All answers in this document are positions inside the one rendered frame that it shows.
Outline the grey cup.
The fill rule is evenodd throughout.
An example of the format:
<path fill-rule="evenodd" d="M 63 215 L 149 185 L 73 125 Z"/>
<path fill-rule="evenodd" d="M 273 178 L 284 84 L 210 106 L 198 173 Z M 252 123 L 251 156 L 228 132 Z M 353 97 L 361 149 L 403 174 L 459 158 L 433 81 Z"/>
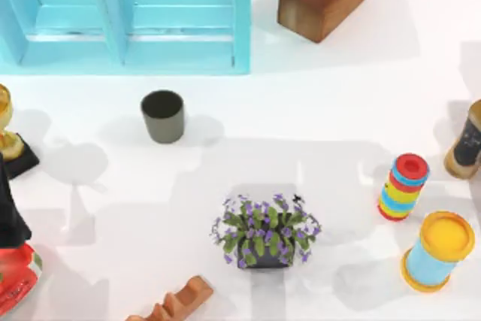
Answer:
<path fill-rule="evenodd" d="M 147 132 L 159 144 L 172 144 L 183 136 L 185 114 L 183 98 L 168 89 L 150 92 L 141 101 Z"/>

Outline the purple flowers in black pot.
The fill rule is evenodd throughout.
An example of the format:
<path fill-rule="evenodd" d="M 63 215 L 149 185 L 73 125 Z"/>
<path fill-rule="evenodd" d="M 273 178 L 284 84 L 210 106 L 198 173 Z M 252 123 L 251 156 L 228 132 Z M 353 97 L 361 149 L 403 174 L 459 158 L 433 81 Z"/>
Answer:
<path fill-rule="evenodd" d="M 298 194 L 275 193 L 257 201 L 249 195 L 227 198 L 223 214 L 213 221 L 210 236 L 224 260 L 241 269 L 288 268 L 295 258 L 307 262 L 322 232 L 320 222 L 304 209 Z"/>

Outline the light blue rack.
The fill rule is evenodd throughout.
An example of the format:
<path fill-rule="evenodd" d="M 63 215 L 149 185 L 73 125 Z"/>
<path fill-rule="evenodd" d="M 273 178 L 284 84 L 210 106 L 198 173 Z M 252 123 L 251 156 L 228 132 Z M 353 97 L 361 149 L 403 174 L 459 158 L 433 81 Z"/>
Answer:
<path fill-rule="evenodd" d="M 0 74 L 246 74 L 251 0 L 0 0 Z"/>

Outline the stack of coloured rings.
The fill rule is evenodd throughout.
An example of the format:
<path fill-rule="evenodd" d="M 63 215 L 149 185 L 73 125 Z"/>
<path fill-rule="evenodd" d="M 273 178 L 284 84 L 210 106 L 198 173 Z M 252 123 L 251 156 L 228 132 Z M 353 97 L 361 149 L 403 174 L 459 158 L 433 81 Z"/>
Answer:
<path fill-rule="evenodd" d="M 392 163 L 377 201 L 380 214 L 394 222 L 408 218 L 416 206 L 429 171 L 428 163 L 415 153 L 398 156 Z"/>

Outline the brown bread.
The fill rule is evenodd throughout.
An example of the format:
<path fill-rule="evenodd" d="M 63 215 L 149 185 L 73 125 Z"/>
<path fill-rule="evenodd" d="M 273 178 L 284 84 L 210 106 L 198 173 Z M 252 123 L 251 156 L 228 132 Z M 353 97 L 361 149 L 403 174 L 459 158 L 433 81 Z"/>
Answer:
<path fill-rule="evenodd" d="M 196 275 L 180 291 L 167 292 L 161 304 L 154 304 L 150 315 L 131 315 L 125 321 L 186 321 L 212 294 L 209 283 Z"/>

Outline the tan and black cylinder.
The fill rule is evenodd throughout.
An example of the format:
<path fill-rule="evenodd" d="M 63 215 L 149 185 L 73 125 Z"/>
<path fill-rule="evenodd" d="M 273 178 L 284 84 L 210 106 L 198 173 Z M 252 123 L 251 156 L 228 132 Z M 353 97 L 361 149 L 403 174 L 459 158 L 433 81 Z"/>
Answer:
<path fill-rule="evenodd" d="M 470 106 L 458 139 L 445 155 L 444 166 L 462 180 L 471 179 L 481 168 L 481 99 Z"/>

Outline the yellow and blue canister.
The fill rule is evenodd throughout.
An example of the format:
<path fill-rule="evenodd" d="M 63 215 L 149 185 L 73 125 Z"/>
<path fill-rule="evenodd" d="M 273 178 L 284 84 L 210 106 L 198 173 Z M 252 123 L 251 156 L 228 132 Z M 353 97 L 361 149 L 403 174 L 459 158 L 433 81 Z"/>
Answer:
<path fill-rule="evenodd" d="M 475 234 L 470 223 L 450 211 L 427 215 L 416 243 L 403 255 L 401 274 L 420 292 L 436 292 L 449 281 L 456 265 L 470 255 Z"/>

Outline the gold trophy with black base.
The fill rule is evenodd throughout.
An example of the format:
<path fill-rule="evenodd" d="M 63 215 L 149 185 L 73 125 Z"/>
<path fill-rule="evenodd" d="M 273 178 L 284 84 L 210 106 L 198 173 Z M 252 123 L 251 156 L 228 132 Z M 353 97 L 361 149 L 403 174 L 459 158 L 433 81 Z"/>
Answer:
<path fill-rule="evenodd" d="M 7 130 L 13 116 L 11 93 L 0 83 L 0 154 L 9 180 L 30 171 L 40 160 L 19 133 Z"/>

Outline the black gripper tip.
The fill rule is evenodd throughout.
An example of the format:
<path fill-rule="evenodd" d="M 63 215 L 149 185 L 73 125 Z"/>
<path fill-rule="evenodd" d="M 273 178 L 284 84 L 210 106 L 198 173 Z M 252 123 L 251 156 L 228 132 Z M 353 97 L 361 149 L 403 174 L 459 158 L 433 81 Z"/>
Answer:
<path fill-rule="evenodd" d="M 15 205 L 3 155 L 0 153 L 0 249 L 16 249 L 31 237 L 32 231 Z"/>

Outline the red and white can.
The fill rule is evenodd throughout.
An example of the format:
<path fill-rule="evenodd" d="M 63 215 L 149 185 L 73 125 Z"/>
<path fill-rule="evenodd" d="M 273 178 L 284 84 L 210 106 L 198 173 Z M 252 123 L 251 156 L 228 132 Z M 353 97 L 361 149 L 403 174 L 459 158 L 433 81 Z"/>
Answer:
<path fill-rule="evenodd" d="M 0 249 L 0 317 L 33 290 L 42 271 L 42 258 L 29 244 Z"/>

